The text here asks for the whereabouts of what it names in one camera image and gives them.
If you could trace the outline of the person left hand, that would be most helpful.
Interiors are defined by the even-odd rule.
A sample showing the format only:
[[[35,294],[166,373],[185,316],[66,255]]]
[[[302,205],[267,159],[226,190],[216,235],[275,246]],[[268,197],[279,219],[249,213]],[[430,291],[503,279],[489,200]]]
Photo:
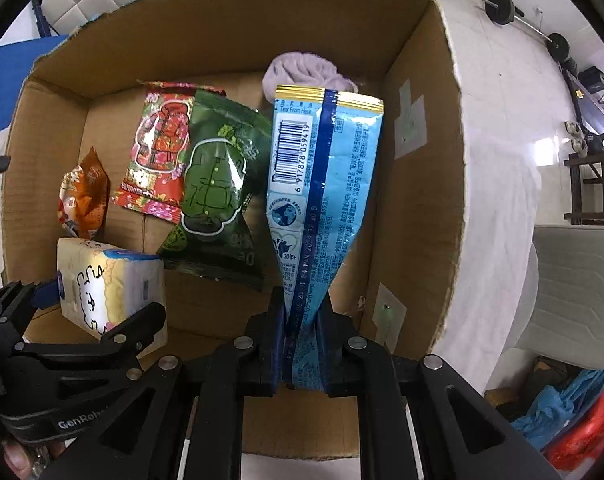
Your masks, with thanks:
[[[33,472],[34,460],[18,442],[3,441],[4,460],[12,473],[20,480],[26,480]]]

